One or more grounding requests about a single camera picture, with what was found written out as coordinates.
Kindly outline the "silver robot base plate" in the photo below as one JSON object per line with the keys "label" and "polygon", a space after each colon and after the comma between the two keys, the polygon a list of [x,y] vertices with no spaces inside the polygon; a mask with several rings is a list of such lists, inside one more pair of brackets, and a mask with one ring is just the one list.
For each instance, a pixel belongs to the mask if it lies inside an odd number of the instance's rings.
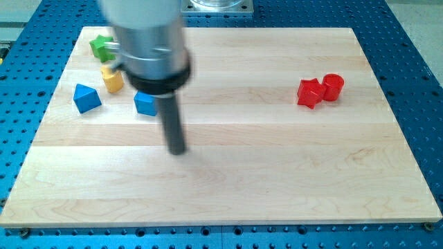
{"label": "silver robot base plate", "polygon": [[183,15],[252,15],[253,0],[181,0]]}

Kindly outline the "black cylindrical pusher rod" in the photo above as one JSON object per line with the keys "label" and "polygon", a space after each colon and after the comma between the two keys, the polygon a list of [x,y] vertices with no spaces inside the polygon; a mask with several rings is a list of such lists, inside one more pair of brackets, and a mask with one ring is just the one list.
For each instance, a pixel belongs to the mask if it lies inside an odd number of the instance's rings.
{"label": "black cylindrical pusher rod", "polygon": [[186,143],[176,95],[166,94],[156,97],[156,107],[161,117],[168,151],[172,155],[183,154],[186,151]]}

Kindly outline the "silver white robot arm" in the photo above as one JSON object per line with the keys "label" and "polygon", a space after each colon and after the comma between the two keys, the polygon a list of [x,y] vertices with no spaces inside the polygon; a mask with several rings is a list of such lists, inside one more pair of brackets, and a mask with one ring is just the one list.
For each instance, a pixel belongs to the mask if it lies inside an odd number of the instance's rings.
{"label": "silver white robot arm", "polygon": [[126,73],[138,91],[154,97],[172,155],[186,151],[176,92],[189,79],[191,58],[183,38],[181,3],[175,0],[99,0],[116,40],[113,71]]}

